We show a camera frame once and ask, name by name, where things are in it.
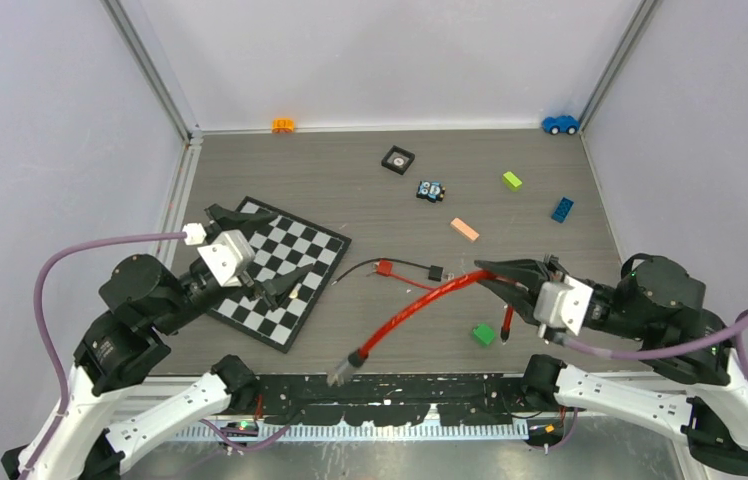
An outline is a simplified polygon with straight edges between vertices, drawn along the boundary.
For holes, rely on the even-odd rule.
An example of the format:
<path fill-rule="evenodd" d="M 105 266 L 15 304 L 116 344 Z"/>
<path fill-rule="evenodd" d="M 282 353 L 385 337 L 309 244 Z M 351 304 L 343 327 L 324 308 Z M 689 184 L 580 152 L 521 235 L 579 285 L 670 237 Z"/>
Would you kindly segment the red cable lock chrome cylinder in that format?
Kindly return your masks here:
<path fill-rule="evenodd" d="M 431 303 L 446 295 L 467 288 L 481 281 L 502 280 L 506 287 L 515 287 L 518 283 L 514 280 L 505 280 L 503 276 L 495 275 L 486 270 L 476 270 L 453 280 L 447 281 L 442 286 L 434 288 L 425 295 L 416 299 L 408 306 L 384 322 L 370 337 L 359 347 L 352 350 L 343 360 L 327 373 L 326 382 L 329 387 L 341 386 L 350 381 L 356 372 L 366 363 L 372 350 L 382 342 L 392 331 L 407 321 L 417 312 L 421 311 Z"/>

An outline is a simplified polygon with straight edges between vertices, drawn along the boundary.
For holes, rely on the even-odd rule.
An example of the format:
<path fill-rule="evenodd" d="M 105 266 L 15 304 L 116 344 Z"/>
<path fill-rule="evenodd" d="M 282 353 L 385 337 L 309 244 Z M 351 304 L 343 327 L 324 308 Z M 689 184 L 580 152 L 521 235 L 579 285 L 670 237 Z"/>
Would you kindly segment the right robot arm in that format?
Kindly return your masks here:
<path fill-rule="evenodd" d="M 706 287 L 680 264 L 639 253 L 619 282 L 579 279 L 555 256 L 478 262 L 483 285 L 546 342 L 587 355 L 641 362 L 682 387 L 675 395 L 602 380 L 533 355 L 522 376 L 534 410 L 591 410 L 686 445 L 699 463 L 748 477 L 748 310 L 727 325 L 704 307 Z"/>

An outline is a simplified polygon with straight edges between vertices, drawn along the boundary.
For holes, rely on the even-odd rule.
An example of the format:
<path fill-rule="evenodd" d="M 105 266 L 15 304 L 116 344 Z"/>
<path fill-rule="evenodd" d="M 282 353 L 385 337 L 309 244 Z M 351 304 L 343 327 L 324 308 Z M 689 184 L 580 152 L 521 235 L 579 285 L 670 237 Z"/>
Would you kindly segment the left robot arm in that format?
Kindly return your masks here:
<path fill-rule="evenodd" d="M 228 355 L 189 387 L 122 422 L 119 406 L 169 353 L 164 337 L 181 330 L 233 294 L 275 309 L 309 272 L 302 266 L 266 281 L 254 279 L 248 235 L 270 213 L 208 208 L 208 224 L 191 223 L 177 238 L 198 252 L 182 275 L 157 257 L 122 260 L 99 294 L 106 310 L 89 326 L 69 370 L 57 373 L 60 398 L 47 424 L 27 445 L 6 451 L 11 479 L 119 479 L 184 428 L 229 410 L 248 412 L 258 396 L 254 373 Z"/>

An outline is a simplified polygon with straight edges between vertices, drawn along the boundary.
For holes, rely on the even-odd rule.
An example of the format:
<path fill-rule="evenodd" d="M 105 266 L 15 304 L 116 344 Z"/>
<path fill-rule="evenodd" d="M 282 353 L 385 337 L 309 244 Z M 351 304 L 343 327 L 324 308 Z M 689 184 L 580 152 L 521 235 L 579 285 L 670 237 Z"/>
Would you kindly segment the black white checkerboard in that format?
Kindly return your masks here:
<path fill-rule="evenodd" d="M 323 294 L 352 240 L 256 198 L 245 197 L 237 211 L 270 211 L 278 217 L 247 235 L 256 258 L 249 273 L 258 281 L 270 280 L 313 264 L 299 283 L 297 297 L 289 297 L 275 310 L 238 293 L 209 311 L 208 316 L 282 353 L 288 352 Z"/>

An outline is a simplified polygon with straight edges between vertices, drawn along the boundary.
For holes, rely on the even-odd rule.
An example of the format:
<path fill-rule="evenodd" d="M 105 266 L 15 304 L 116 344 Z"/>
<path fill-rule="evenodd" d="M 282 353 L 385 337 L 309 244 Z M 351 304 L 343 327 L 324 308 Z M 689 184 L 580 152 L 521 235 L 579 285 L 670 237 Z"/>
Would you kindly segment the dark green cube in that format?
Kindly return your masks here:
<path fill-rule="evenodd" d="M 478 324 L 471 330 L 471 336 L 479 345 L 488 347 L 496 339 L 496 332 L 486 324 Z"/>

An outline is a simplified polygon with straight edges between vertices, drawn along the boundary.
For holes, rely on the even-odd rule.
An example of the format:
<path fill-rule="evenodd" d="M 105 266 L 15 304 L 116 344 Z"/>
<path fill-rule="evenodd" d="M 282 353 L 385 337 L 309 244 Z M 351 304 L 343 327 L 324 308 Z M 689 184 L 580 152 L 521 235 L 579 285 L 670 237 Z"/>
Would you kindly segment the blue lego brick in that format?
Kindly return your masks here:
<path fill-rule="evenodd" d="M 573 206 L 573 200 L 567 197 L 562 197 L 554 208 L 552 214 L 550 215 L 550 218 L 560 224 L 564 223 L 569 216 Z"/>

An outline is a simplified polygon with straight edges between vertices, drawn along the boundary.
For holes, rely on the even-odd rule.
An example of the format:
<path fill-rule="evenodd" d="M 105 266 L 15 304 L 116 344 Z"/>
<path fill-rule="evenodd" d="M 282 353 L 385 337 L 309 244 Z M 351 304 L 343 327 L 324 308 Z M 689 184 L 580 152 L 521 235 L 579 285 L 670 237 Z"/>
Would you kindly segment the pink eraser block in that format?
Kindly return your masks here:
<path fill-rule="evenodd" d="M 458 217 L 450 222 L 450 226 L 469 242 L 475 242 L 480 237 L 480 234 L 473 227 Z"/>

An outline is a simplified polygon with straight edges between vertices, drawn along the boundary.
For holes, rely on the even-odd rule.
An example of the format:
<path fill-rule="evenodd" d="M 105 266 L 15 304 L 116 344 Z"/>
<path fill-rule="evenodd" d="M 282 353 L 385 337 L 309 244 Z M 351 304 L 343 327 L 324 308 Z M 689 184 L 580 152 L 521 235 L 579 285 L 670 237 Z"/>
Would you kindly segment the lime green block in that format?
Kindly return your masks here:
<path fill-rule="evenodd" d="M 522 180 L 512 171 L 507 171 L 502 174 L 502 181 L 506 187 L 513 192 L 518 191 L 522 185 Z"/>

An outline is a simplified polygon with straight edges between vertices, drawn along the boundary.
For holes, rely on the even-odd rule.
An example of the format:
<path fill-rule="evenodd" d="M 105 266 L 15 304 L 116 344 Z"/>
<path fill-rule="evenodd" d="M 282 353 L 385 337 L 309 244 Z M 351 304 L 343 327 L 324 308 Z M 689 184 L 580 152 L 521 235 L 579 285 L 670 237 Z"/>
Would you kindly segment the orange toy car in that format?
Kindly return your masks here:
<path fill-rule="evenodd" d="M 295 121 L 291 118 L 275 118 L 272 121 L 271 132 L 273 134 L 288 134 L 296 131 Z"/>

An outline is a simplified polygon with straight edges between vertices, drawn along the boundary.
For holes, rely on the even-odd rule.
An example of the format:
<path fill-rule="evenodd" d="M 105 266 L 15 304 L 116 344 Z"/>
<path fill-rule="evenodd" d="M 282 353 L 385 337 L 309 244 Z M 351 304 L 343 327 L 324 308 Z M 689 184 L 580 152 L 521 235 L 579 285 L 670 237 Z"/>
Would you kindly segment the blue owl toy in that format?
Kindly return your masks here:
<path fill-rule="evenodd" d="M 440 182 L 422 180 L 418 184 L 415 196 L 418 199 L 437 203 L 444 200 L 445 193 L 446 188 Z"/>

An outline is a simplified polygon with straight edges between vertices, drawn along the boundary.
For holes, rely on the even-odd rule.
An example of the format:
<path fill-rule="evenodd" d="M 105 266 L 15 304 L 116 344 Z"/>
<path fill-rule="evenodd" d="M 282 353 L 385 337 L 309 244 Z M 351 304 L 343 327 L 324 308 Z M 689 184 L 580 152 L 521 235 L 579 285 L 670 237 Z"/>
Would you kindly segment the blue toy car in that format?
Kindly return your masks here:
<path fill-rule="evenodd" d="M 580 122 L 571 115 L 549 116 L 542 120 L 541 128 L 550 135 L 575 135 L 580 131 Z"/>

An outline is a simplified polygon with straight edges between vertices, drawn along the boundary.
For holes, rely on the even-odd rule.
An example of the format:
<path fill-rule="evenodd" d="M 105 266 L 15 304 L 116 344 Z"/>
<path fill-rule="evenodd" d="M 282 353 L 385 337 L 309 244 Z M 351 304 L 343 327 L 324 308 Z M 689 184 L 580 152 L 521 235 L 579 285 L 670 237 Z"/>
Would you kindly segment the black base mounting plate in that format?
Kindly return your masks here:
<path fill-rule="evenodd" d="M 324 375 L 262 374 L 221 412 L 260 411 L 277 426 L 396 427 L 418 425 L 433 412 L 444 426 L 482 426 L 561 410 L 548 397 L 527 394 L 520 377 L 501 373 L 362 374 L 341 386 L 329 386 Z"/>

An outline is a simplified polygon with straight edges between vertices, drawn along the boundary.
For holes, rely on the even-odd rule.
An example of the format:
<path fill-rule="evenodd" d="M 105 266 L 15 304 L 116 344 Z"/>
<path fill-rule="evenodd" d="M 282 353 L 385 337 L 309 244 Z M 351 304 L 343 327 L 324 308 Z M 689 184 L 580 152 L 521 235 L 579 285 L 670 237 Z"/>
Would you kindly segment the black square framed box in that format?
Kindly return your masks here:
<path fill-rule="evenodd" d="M 381 160 L 381 166 L 399 175 L 404 175 L 415 158 L 416 155 L 413 152 L 393 145 Z"/>

